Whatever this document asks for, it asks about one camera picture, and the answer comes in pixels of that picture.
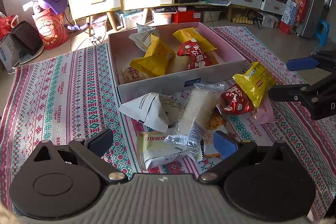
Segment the red bucket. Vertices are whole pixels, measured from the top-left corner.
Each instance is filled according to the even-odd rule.
[[[64,28],[63,15],[57,15],[49,8],[32,17],[47,50],[56,48],[68,40],[69,35]]]

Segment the pink snack package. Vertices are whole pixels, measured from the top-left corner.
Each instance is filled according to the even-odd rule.
[[[264,100],[261,102],[260,107],[252,111],[252,117],[259,124],[275,122],[272,105],[267,96],[265,96]]]

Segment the patterned tablecloth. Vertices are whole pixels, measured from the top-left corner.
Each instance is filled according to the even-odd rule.
[[[240,51],[248,63],[261,62],[284,84],[303,83],[285,64],[246,28],[216,27]],[[136,132],[149,128],[120,114],[120,100],[112,77],[109,44],[77,50],[39,63],[17,68],[0,124],[1,201],[12,210],[10,183],[35,146],[43,139],[56,145],[75,138],[89,138],[109,127],[114,144],[104,155],[129,177],[141,172],[137,163]],[[189,91],[171,95],[183,104]],[[272,103],[276,123],[258,125],[250,114],[227,116],[228,133],[272,145],[281,139],[295,151],[316,183],[313,216],[323,217],[336,193],[336,123],[333,118],[314,122],[299,103]],[[221,161],[209,157],[195,163],[188,157],[150,169],[150,173],[194,173],[198,176]]]

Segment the yellow snack package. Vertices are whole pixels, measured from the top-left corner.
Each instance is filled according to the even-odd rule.
[[[209,52],[209,51],[213,51],[213,50],[216,49],[216,47],[211,45],[211,43],[208,40],[206,40],[203,36],[201,36],[198,33],[198,29],[194,28],[194,27],[186,28],[186,29],[180,29],[180,30],[174,32],[173,36],[178,41],[180,41],[182,44],[184,42],[187,42],[187,41],[191,40],[192,38],[196,39],[203,52]]]
[[[252,67],[245,74],[235,74],[233,79],[248,95],[254,107],[260,106],[268,89],[275,85],[271,74],[259,62],[252,63]]]
[[[142,58],[131,61],[130,66],[142,71],[149,77],[162,76],[166,73],[169,59],[174,58],[175,53],[162,40],[151,34],[151,44]]]

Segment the snack package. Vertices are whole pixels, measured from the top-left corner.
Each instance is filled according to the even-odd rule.
[[[202,52],[209,52],[216,49],[216,47],[211,45],[208,40],[201,36],[198,33],[198,29],[194,27],[178,30],[173,33],[173,36],[182,44],[191,40],[192,38],[196,39],[199,46],[201,47]]]
[[[178,50],[177,55],[187,55],[189,57],[190,64],[188,65],[188,69],[197,69],[212,65],[212,61],[201,51],[198,42],[194,38],[184,42]]]
[[[151,44],[144,57],[131,61],[130,66],[147,74],[149,77],[165,75],[169,59],[175,53],[162,40],[151,34]]]
[[[168,96],[147,93],[119,107],[119,111],[144,125],[166,132],[176,122],[181,106]]]
[[[275,122],[275,116],[268,96],[265,96],[260,107],[252,111],[252,117],[259,124]]]
[[[238,84],[233,85],[222,93],[216,104],[220,114],[240,115],[253,110],[253,105]]]
[[[131,39],[143,52],[148,50],[151,44],[151,34],[160,37],[159,30],[156,27],[137,24],[138,32],[131,34],[128,38]]]
[[[224,85],[194,84],[184,109],[166,142],[186,147],[195,161],[202,159],[201,140],[218,98],[225,90]]]
[[[259,62],[243,75],[235,74],[233,79],[252,101],[254,107],[259,107],[269,88],[275,85],[271,74]]]
[[[220,153],[215,149],[213,145],[213,135],[217,130],[221,130],[222,132],[227,133],[227,129],[225,128],[225,123],[221,114],[215,109],[211,115],[211,118],[208,121],[206,132],[203,136],[203,156],[204,157],[216,157],[220,155]]]
[[[133,67],[123,69],[122,74],[125,80],[125,84],[150,78],[147,74],[138,71]]]
[[[137,157],[141,170],[148,170],[185,157],[188,152],[164,141],[162,132],[138,132]]]

